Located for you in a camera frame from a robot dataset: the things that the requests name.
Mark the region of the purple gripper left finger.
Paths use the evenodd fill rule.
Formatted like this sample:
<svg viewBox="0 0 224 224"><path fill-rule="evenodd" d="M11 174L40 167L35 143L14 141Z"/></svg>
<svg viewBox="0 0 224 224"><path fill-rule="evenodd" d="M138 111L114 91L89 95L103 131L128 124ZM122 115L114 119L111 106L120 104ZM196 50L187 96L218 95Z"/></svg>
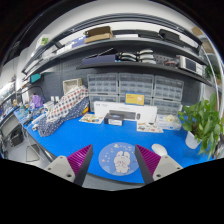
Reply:
<svg viewBox="0 0 224 224"><path fill-rule="evenodd" d="M92 156L93 147L92 145L88 145L67 157L67 160L75 174L74 183L76 185L83 185Z"/></svg>

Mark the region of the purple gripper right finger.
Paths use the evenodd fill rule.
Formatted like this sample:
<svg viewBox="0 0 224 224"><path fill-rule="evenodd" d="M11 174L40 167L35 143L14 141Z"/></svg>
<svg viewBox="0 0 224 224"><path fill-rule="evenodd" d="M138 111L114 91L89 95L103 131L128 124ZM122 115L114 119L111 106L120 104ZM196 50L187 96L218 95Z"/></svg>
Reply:
<svg viewBox="0 0 224 224"><path fill-rule="evenodd" d="M152 183L154 181L153 174L159 164L161 157L153 151L140 146L135 145L135 156L144 180L145 184Z"/></svg>

